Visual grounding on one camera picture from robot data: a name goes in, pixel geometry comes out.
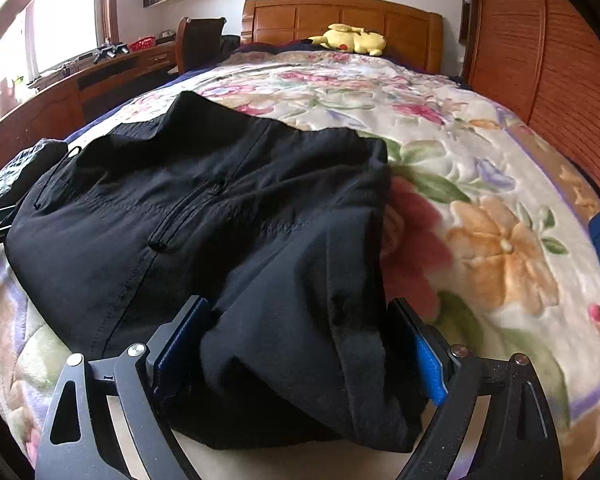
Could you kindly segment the yellow plush toy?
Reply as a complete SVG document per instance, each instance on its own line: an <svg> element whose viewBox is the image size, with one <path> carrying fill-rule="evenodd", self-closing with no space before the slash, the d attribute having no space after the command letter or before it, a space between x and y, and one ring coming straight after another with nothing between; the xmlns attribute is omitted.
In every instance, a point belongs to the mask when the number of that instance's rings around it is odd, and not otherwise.
<svg viewBox="0 0 600 480"><path fill-rule="evenodd" d="M386 47L385 37L363 27L330 24L321 36L309 38L311 44L347 53L381 56Z"/></svg>

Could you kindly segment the wooden desk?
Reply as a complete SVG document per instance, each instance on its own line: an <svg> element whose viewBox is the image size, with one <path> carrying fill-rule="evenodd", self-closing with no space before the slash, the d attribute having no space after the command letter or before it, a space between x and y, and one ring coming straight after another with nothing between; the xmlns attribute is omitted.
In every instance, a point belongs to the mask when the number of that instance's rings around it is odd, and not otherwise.
<svg viewBox="0 0 600 480"><path fill-rule="evenodd" d="M173 41L100 62L56 82L0 119L0 169L41 139L68 138L113 108L172 79Z"/></svg>

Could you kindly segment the floral quilt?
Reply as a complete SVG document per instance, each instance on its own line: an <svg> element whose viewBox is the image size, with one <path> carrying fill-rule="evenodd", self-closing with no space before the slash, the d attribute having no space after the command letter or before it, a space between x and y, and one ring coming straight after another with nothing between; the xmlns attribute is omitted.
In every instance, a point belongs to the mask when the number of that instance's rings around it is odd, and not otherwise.
<svg viewBox="0 0 600 480"><path fill-rule="evenodd" d="M181 91L302 130L348 127L388 146L398 183L390 285L452 344L527 353L555 417L564 479L600 452L600 263L586 225L600 200L513 112L445 76L334 52L233 54L96 119L71 148L163 114ZM69 355L0 249L0 445L32 474L48 402ZM347 441L213 451L176 434L204 479L394 479L408 455Z"/></svg>

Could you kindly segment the wooden headboard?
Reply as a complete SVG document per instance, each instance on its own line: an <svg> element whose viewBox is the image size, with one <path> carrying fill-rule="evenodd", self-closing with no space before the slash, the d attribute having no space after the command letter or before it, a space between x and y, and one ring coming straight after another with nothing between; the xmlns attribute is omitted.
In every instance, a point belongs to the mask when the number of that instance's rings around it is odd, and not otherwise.
<svg viewBox="0 0 600 480"><path fill-rule="evenodd" d="M246 0L240 40L283 46L321 35L331 24L363 27L385 37L385 56L439 73L443 54L442 16L385 0Z"/></svg>

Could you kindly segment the black coat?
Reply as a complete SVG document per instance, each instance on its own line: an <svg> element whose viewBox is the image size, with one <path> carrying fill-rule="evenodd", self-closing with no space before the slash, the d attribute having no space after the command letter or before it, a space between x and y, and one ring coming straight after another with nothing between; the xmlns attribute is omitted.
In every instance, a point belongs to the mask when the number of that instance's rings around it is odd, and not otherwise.
<svg viewBox="0 0 600 480"><path fill-rule="evenodd" d="M425 406L389 341L384 141L301 131L194 92L32 186L6 236L44 320L89 359L207 301L160 404L210 448L347 439L411 451Z"/></svg>

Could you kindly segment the red basket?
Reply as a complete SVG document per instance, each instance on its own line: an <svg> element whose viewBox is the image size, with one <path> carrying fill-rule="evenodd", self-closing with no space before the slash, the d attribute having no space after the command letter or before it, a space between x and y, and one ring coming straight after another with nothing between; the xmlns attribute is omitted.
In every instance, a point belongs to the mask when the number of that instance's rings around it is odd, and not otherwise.
<svg viewBox="0 0 600 480"><path fill-rule="evenodd" d="M128 47L131 52L140 52L143 50L148 50L156 45L156 37L155 36L146 36L140 39L137 39L130 44Z"/></svg>

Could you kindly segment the dark grey folded garment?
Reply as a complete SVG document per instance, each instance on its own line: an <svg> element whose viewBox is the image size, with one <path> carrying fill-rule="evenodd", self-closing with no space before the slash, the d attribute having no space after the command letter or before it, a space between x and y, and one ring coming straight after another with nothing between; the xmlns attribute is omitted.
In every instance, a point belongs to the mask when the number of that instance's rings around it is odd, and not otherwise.
<svg viewBox="0 0 600 480"><path fill-rule="evenodd" d="M31 209L68 156L65 141L42 139L10 160L0 170L0 222L14 221Z"/></svg>

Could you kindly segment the black device on desk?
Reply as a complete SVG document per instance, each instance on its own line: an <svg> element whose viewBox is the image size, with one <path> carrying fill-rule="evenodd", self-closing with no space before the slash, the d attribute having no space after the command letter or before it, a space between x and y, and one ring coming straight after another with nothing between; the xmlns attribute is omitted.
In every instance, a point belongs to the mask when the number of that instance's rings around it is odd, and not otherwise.
<svg viewBox="0 0 600 480"><path fill-rule="evenodd" d="M107 42L94 51L93 64L98 64L100 61L108 61L116 58L118 55L126 55L131 52L126 44L119 42L118 44L110 44Z"/></svg>

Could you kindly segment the wooden chair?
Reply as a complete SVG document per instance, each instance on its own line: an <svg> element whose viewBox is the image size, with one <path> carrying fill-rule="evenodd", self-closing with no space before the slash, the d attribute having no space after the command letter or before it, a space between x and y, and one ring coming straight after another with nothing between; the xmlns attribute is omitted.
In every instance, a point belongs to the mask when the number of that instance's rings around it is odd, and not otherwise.
<svg viewBox="0 0 600 480"><path fill-rule="evenodd" d="M240 47L240 37L224 35L225 18L181 18L175 37L180 75L198 70Z"/></svg>

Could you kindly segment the wooden wardrobe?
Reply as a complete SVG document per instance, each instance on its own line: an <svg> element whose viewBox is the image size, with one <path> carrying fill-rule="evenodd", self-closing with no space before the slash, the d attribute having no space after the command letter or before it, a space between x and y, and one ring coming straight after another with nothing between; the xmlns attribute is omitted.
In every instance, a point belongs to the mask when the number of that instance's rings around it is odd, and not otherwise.
<svg viewBox="0 0 600 480"><path fill-rule="evenodd" d="M568 0L471 0L468 84L600 187L600 40Z"/></svg>

